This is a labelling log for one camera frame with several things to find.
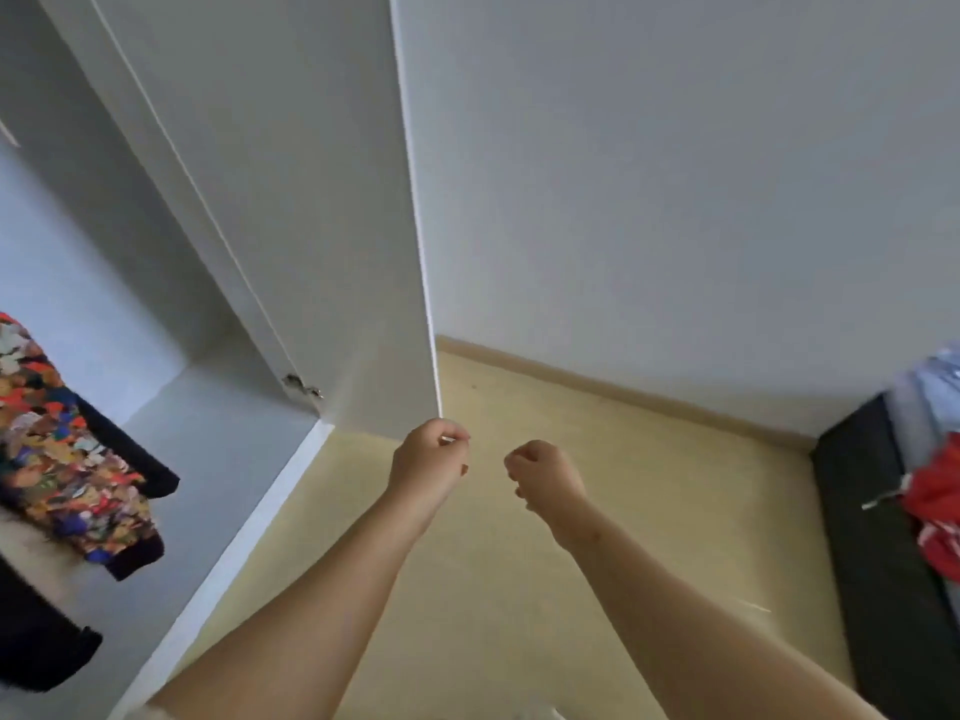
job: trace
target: open cabinet door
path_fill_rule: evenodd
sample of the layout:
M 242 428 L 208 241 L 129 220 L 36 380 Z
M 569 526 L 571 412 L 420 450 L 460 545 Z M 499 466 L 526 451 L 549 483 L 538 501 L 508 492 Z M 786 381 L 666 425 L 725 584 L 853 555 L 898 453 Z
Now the open cabinet door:
M 72 44 L 79 20 L 42 1 Z M 390 0 L 83 4 L 324 419 L 400 437 L 436 417 Z

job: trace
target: beige floor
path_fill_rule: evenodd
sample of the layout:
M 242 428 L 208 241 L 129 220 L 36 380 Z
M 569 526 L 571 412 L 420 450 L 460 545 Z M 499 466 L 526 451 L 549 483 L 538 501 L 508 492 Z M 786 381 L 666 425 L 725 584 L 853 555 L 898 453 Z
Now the beige floor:
M 662 718 L 593 595 L 513 496 L 502 456 L 567 448 L 595 500 L 668 566 L 849 681 L 809 461 L 784 448 L 440 354 L 470 474 L 400 575 L 338 715 Z M 223 597 L 196 657 L 301 574 L 384 485 L 394 444 L 334 433 Z

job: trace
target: fist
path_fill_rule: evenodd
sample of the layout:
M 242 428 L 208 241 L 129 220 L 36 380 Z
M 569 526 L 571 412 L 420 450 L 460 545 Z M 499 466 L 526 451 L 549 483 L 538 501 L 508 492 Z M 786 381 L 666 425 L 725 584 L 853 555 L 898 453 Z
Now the fist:
M 386 496 L 429 522 L 467 474 L 470 433 L 455 421 L 430 419 L 393 452 Z
M 554 521 L 587 498 L 577 465 L 555 444 L 534 439 L 503 459 L 516 496 L 553 529 Z

